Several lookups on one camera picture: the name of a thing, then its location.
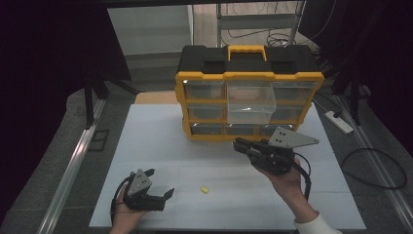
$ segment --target metal rail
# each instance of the metal rail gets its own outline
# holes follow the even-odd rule
[[[40,227],[37,230],[38,234],[53,233],[55,230],[58,218],[60,217],[61,211],[63,210],[64,203],[70,193],[73,182],[79,172],[82,161],[88,150],[88,146],[94,136],[94,131],[96,129],[96,124],[100,117],[101,111],[106,100],[99,99],[94,106],[94,122],[88,130],[83,130],[83,133],[79,139],[79,142],[72,154],[69,164],[67,165],[66,171],[57,187],[56,193],[52,199],[51,204],[46,211],[43,221],[40,223]]]
[[[350,115],[348,109],[349,106],[345,102],[343,97],[334,96],[339,105],[341,105],[343,110],[344,118],[355,130],[355,138],[360,147],[363,148],[373,148],[371,142],[368,140],[367,135],[361,126],[358,126]],[[373,169],[373,172],[379,179],[380,183],[384,186],[396,186],[391,175],[389,174],[386,166],[383,164],[382,160],[378,157],[375,151],[366,151],[367,160]],[[413,210],[409,203],[406,201],[405,197],[400,190],[390,190],[386,189],[386,195],[391,200],[395,211],[398,214],[401,222],[404,225],[407,233],[413,233]]]

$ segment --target wall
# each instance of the wall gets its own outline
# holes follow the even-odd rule
[[[180,52],[191,45],[189,6],[108,9],[124,56]]]

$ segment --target toolbox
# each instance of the toolbox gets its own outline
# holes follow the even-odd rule
[[[252,140],[297,131],[324,77],[308,46],[186,46],[175,77],[191,139]]]

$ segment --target toolbox handle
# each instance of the toolbox handle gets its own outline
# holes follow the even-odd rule
[[[267,61],[264,46],[228,46],[228,60],[231,60],[231,53],[261,53],[262,58]]]

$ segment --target power strip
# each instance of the power strip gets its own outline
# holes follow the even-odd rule
[[[337,128],[339,128],[345,135],[351,133],[354,130],[340,117],[334,117],[334,111],[328,111],[327,113],[325,113],[325,117],[327,117],[327,119],[329,119],[335,126],[337,126]]]

